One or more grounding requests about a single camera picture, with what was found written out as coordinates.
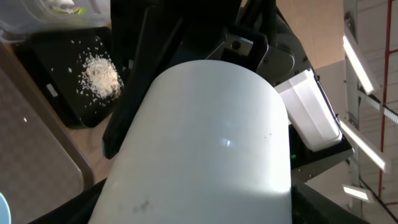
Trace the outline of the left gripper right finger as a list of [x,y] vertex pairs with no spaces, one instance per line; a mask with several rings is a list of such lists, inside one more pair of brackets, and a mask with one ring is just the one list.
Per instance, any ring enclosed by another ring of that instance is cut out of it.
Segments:
[[369,224],[299,180],[292,182],[293,224]]

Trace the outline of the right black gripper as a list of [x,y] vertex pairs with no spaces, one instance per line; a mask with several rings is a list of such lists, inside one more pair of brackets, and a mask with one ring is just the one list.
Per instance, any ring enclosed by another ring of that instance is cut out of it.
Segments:
[[113,57],[121,68],[134,58],[146,9],[178,7],[186,29],[160,71],[193,60],[220,60],[247,68],[272,86],[313,67],[275,1],[111,2]]

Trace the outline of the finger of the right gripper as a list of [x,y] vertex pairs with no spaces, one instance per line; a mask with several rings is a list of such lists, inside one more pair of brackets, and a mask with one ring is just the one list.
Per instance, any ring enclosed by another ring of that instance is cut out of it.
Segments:
[[131,74],[102,137],[105,158],[112,159],[119,152],[151,83],[170,61],[185,29],[180,8],[151,6],[146,9]]

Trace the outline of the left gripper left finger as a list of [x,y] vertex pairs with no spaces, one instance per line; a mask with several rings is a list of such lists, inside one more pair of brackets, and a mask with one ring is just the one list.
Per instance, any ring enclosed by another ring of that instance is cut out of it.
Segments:
[[106,179],[29,224],[87,224]]

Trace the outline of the green orange snack wrapper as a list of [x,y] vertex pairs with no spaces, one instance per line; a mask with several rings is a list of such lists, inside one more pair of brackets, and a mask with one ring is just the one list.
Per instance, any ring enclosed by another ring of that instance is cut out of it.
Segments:
[[45,0],[51,10],[59,14],[86,14],[87,9],[76,6],[73,0]]

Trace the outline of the white pink bowl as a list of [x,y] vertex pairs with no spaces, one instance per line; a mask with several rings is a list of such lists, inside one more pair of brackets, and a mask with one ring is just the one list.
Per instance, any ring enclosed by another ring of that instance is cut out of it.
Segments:
[[161,73],[90,223],[291,223],[288,117],[278,92],[228,62]]

